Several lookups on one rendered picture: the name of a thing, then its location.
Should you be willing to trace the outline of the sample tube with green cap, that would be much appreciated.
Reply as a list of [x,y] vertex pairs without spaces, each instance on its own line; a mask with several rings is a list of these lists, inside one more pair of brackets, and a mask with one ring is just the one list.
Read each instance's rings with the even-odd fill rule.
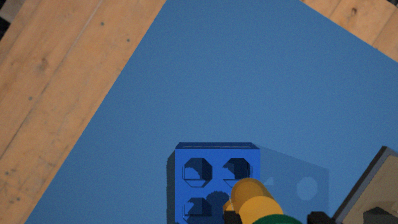
[[238,180],[233,185],[229,198],[232,210],[240,214],[243,224],[303,224],[291,217],[256,178]]

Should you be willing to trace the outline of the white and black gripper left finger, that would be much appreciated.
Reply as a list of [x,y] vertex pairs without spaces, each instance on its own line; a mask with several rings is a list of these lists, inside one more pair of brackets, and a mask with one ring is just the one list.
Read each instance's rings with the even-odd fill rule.
[[224,224],[243,224],[240,214],[235,211],[224,211]]

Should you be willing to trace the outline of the blue tube rack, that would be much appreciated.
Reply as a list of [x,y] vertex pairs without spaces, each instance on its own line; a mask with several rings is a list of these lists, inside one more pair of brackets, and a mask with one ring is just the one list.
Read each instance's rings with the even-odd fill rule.
[[179,142],[175,224],[224,224],[222,206],[233,185],[245,177],[260,180],[260,149],[253,143]]

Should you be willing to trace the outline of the blue bench mat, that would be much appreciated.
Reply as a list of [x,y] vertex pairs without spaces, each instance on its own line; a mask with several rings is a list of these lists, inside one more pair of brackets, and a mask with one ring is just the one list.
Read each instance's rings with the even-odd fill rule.
[[332,218],[398,153],[398,62],[300,0],[166,0],[24,224],[175,224],[179,142],[251,142],[291,217]]

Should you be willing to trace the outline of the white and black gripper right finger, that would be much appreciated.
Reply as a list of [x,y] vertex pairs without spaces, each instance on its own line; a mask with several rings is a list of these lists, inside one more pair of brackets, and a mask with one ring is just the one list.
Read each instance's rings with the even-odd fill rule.
[[312,211],[307,215],[307,224],[337,224],[323,211]]

